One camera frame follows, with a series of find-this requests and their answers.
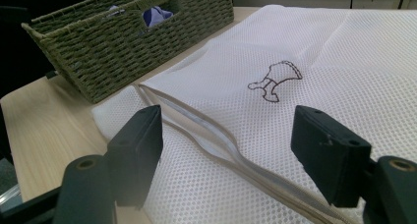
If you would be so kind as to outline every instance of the zipper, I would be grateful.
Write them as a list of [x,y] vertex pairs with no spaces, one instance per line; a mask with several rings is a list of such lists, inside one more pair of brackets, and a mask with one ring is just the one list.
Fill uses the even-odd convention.
[[178,120],[171,119],[164,113],[164,110],[162,110],[164,123],[191,139],[206,155],[209,155],[210,159],[230,168],[275,200],[290,207],[315,223],[354,223],[334,207],[326,204],[323,199],[316,197],[291,181],[274,174],[245,158],[239,152],[234,137],[211,118],[195,110],[191,106],[146,85],[140,84],[138,92],[146,104],[160,104],[162,108],[172,109],[210,132],[221,141],[222,148],[224,149],[216,149],[200,140],[197,135],[182,127],[177,123]]

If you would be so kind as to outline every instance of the floor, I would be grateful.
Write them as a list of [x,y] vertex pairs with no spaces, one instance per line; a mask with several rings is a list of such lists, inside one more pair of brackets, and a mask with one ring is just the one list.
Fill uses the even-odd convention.
[[0,211],[5,212],[22,203],[21,191],[13,165],[6,159],[0,160]]
[[15,168],[5,158],[0,160],[0,195],[18,184]]

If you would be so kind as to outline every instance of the table surface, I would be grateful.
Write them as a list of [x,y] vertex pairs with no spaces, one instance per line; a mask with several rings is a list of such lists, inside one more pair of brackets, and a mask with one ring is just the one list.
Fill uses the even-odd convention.
[[[232,24],[133,84],[173,66],[258,9],[235,7]],[[27,84],[4,96],[1,105],[23,200],[59,187],[66,166],[74,159],[106,151],[108,141],[99,132],[90,113],[96,105],[88,103],[60,76]],[[149,223],[143,211],[118,207],[117,212],[119,223],[132,223],[132,219]]]

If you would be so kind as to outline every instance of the printed logo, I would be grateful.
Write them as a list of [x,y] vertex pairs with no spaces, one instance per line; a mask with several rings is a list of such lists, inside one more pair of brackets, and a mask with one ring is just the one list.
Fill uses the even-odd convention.
[[269,72],[261,82],[248,84],[249,89],[262,89],[266,101],[277,103],[279,97],[276,87],[289,80],[302,80],[303,76],[297,67],[289,61],[281,61],[269,66]]

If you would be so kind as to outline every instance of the wicker basket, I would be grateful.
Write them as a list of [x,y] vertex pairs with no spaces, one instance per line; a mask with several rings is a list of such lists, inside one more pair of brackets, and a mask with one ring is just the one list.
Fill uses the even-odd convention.
[[[142,13],[153,6],[174,16],[148,28]],[[96,103],[232,21],[231,0],[88,0],[22,27],[58,73]]]

